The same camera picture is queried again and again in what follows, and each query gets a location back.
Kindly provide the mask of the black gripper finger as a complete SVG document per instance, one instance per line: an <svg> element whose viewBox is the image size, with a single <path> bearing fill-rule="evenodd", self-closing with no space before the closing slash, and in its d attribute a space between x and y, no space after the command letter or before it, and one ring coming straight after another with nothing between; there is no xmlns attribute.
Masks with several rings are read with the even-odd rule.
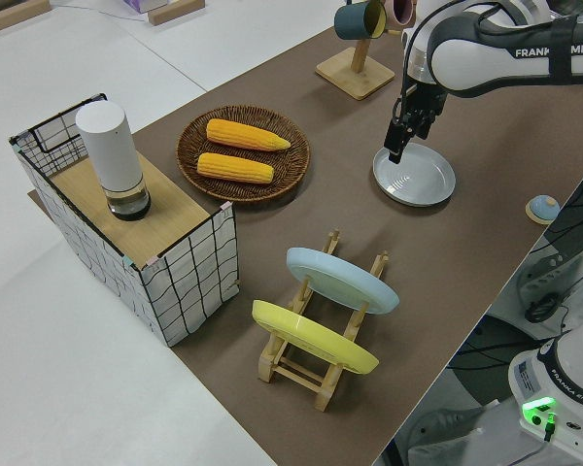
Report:
<svg viewBox="0 0 583 466"><path fill-rule="evenodd" d="M398 164L403 151L410 140L409 127L405 123L392 119L385 137L384 148L389 152L389 160Z"/></svg>
<svg viewBox="0 0 583 466"><path fill-rule="evenodd" d="M436 117L437 113L435 110L420 110L416 123L416 136L420 139L426 139Z"/></svg>

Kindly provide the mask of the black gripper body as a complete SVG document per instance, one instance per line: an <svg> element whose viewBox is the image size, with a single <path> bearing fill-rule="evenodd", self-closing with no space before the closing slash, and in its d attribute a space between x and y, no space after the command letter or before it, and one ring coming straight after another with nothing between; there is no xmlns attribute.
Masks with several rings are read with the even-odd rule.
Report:
<svg viewBox="0 0 583 466"><path fill-rule="evenodd" d="M409 127L416 127L420 110L435 110L439 117L448 93L437 84L412 82L405 87L400 120Z"/></svg>

